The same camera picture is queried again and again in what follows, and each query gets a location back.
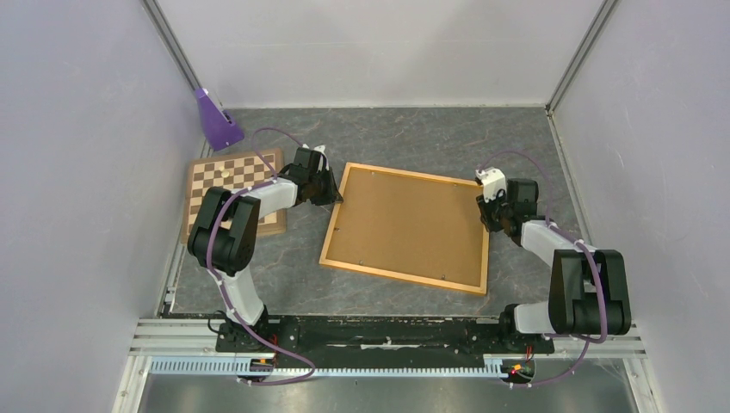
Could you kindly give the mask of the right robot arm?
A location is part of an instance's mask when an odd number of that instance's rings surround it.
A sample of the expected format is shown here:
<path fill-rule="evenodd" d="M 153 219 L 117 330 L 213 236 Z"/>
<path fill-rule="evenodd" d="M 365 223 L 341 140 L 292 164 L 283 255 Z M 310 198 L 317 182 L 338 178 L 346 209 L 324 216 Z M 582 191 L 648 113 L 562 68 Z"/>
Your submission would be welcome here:
<path fill-rule="evenodd" d="M 499 316 L 499 344 L 518 351 L 532 335 L 576 336 L 601 342 L 623 336 L 632 317 L 623 256 L 573 238 L 537 212 L 539 187 L 526 179 L 507 179 L 497 170 L 476 177 L 476 202 L 489 232 L 503 232 L 551 271 L 546 300 L 508 305 Z"/>

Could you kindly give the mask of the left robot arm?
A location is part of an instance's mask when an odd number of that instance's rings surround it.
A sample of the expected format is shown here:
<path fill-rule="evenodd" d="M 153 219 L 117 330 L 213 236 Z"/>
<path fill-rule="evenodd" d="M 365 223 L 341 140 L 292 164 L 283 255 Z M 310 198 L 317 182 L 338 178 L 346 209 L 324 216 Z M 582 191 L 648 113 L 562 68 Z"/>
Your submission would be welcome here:
<path fill-rule="evenodd" d="M 259 219 L 306 202 L 324 206 L 343 200 L 325 149 L 299 147 L 292 163 L 253 186 L 234 191 L 211 187 L 189 232 L 188 253 L 214 279 L 226 316 L 240 325 L 238 341 L 250 351 L 265 348 L 270 339 L 269 326 L 260 322 L 266 307 L 250 269 Z"/>

